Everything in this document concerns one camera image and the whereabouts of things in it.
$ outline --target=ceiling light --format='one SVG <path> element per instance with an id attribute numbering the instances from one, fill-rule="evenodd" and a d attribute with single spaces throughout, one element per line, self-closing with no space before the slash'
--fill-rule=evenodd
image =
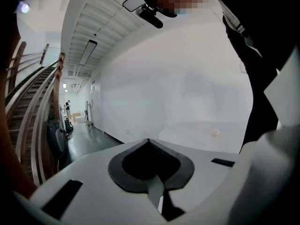
<path id="1" fill-rule="evenodd" d="M 94 51 L 95 47 L 97 46 L 97 42 L 90 40 L 88 42 L 88 44 L 86 45 L 83 54 L 81 56 L 79 65 L 85 65 L 86 62 L 88 61 L 90 55 L 92 54 L 92 52 Z"/>
<path id="2" fill-rule="evenodd" d="M 22 4 L 22 6 L 21 6 L 21 11 L 22 11 L 23 13 L 27 13 L 27 12 L 29 11 L 29 5 L 26 4 L 26 3 Z"/>

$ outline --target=gray floor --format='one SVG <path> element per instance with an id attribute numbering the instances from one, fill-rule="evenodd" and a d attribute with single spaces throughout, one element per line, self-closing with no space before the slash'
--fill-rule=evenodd
<path id="1" fill-rule="evenodd" d="M 74 131 L 70 133 L 68 141 L 69 162 L 74 162 L 86 154 L 119 145 L 117 141 L 93 126 L 88 127 L 85 123 L 73 126 Z"/>

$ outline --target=black slot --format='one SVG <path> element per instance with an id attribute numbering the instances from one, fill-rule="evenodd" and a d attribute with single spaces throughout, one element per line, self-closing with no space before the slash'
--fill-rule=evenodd
<path id="1" fill-rule="evenodd" d="M 233 161 L 223 160 L 223 159 L 219 159 L 219 158 L 214 158 L 211 162 L 220 164 L 223 166 L 227 166 L 227 167 L 233 167 L 233 165 L 235 164 L 235 162 L 233 162 Z"/>
<path id="2" fill-rule="evenodd" d="M 60 219 L 82 184 L 82 182 L 75 180 L 68 181 L 42 210 L 53 218 Z"/>

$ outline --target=person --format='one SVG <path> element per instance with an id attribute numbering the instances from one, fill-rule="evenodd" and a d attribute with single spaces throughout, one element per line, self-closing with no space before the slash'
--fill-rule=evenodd
<path id="1" fill-rule="evenodd" d="M 205 0 L 154 0 L 176 13 Z M 253 106 L 243 144 L 274 130 L 278 118 L 264 94 L 299 38 L 296 0 L 218 0 L 227 36 L 244 63 L 253 92 Z"/>
<path id="2" fill-rule="evenodd" d="M 69 118 L 69 120 L 71 120 L 71 111 L 70 111 L 70 107 L 71 107 L 71 105 L 70 105 L 70 100 L 68 100 L 67 102 L 66 102 L 66 111 L 67 111 L 67 118 Z"/>

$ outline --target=phone mount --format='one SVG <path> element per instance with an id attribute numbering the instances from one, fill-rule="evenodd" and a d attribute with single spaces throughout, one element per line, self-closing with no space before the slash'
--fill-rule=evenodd
<path id="1" fill-rule="evenodd" d="M 135 11 L 137 16 L 151 23 L 158 29 L 162 28 L 164 24 L 156 17 L 157 12 L 167 17 L 177 17 L 177 14 L 170 12 L 169 9 L 159 9 L 157 0 L 126 0 L 123 2 L 123 7 L 129 12 Z"/>

